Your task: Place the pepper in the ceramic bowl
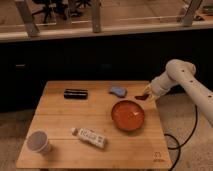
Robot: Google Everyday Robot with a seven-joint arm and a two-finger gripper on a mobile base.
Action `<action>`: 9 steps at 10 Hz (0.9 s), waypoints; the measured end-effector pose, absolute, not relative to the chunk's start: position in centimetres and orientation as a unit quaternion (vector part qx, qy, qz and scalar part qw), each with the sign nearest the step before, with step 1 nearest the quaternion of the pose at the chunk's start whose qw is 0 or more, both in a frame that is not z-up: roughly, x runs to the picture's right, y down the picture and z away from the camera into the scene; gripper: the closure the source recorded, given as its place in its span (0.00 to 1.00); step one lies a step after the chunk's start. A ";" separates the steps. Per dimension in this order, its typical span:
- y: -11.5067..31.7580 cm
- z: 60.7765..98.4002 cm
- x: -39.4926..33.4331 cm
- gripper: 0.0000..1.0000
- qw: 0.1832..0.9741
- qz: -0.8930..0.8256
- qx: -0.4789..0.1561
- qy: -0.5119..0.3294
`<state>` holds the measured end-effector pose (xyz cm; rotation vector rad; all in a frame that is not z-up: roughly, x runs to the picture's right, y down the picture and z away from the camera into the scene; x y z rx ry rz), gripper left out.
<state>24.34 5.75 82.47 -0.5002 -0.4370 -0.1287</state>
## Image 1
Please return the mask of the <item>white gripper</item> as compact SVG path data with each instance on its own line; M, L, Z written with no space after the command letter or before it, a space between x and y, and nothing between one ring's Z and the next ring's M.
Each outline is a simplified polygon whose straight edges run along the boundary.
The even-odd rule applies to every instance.
M155 101L157 96L161 96L164 93L164 89L161 87L157 78L153 79L151 83L145 87L144 92L149 93L151 90L153 94L149 94L149 101Z

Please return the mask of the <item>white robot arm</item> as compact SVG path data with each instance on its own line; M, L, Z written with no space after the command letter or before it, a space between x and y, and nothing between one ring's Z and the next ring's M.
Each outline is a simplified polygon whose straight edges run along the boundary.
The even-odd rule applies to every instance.
M194 77L195 73L194 64L172 59L167 62L165 71L145 87L143 95L148 94L150 100L156 100L168 93L172 87L180 85L213 127L213 91L201 84Z

